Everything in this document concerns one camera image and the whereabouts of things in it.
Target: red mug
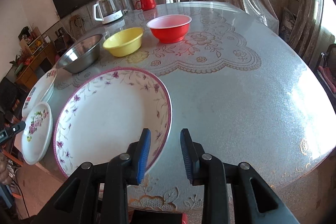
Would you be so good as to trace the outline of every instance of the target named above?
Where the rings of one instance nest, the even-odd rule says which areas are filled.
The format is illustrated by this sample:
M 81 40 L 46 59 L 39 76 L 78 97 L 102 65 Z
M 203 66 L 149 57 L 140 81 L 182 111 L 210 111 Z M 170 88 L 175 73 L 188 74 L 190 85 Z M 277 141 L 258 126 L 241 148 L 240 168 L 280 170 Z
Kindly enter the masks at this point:
M 140 2 L 140 4 L 141 4 L 140 8 L 137 8 L 138 2 Z M 154 9 L 155 7 L 156 7 L 155 0 L 138 0 L 135 3 L 135 8 L 137 10 L 141 10 L 142 9 L 143 11 L 146 11 L 146 10 Z

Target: metal bowl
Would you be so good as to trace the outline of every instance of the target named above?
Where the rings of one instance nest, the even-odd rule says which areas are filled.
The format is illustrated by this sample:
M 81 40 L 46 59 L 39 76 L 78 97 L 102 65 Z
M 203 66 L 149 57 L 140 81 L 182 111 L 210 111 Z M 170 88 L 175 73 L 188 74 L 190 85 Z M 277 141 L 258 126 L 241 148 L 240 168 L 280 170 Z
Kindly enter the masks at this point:
M 74 44 L 58 60 L 56 68 L 70 73 L 79 73 L 88 68 L 99 57 L 99 42 L 102 37 L 102 34 L 96 34 Z

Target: person's hand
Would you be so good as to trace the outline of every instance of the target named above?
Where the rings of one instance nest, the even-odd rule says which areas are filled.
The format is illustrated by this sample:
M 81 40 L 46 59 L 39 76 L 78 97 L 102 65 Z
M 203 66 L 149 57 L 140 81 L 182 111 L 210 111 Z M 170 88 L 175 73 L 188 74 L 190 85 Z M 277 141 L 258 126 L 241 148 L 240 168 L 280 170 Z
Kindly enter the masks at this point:
M 7 162 L 2 153 L 0 153 L 0 182 L 5 185 L 10 185 L 12 183 L 12 178 L 9 176 L 7 170 Z

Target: floral plate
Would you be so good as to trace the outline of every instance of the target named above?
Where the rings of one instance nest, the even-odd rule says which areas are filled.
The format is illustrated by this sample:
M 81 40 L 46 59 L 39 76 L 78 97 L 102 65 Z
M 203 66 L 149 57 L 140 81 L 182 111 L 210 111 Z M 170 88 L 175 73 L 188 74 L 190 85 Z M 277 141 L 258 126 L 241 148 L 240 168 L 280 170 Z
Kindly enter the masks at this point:
M 151 131 L 147 170 L 167 140 L 171 101 L 164 84 L 139 68 L 114 68 L 84 83 L 58 117 L 53 146 L 61 172 L 70 176 L 85 161 L 110 161 Z
M 51 69 L 36 82 L 23 105 L 23 118 L 26 118 L 32 108 L 39 102 L 48 102 L 54 91 L 56 75 L 57 69 Z
M 33 165 L 44 157 L 52 134 L 53 116 L 50 106 L 41 102 L 29 112 L 21 138 L 22 154 L 28 164 Z

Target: table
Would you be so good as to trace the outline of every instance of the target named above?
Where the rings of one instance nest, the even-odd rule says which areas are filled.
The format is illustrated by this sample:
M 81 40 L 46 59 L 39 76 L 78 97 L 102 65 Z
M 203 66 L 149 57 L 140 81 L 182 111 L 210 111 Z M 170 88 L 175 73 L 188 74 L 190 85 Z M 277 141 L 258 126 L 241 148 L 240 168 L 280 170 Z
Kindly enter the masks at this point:
M 57 52 L 53 43 L 44 45 L 44 48 L 34 57 L 31 63 L 23 70 L 15 80 L 16 83 L 25 85 L 28 89 L 32 89 L 37 82 L 37 76 L 34 71 L 43 62 L 48 59 L 51 65 L 55 65 L 55 56 Z
M 161 44 L 146 27 L 167 14 L 192 17 L 184 41 Z M 131 207 L 200 214 L 203 187 L 186 178 L 182 128 L 222 161 L 249 162 L 275 190 L 311 171 L 334 148 L 336 115 L 316 77 L 285 42 L 242 10 L 217 2 L 158 5 L 129 12 L 82 39 L 97 33 L 106 39 L 135 26 L 145 29 L 137 52 L 115 58 L 102 49 L 99 60 L 79 74 L 59 70 L 49 100 L 56 122 L 73 92 L 104 70 L 134 66 L 160 77 L 172 101 L 171 131 L 142 184 L 128 188 Z M 65 180 L 52 144 L 40 164 Z

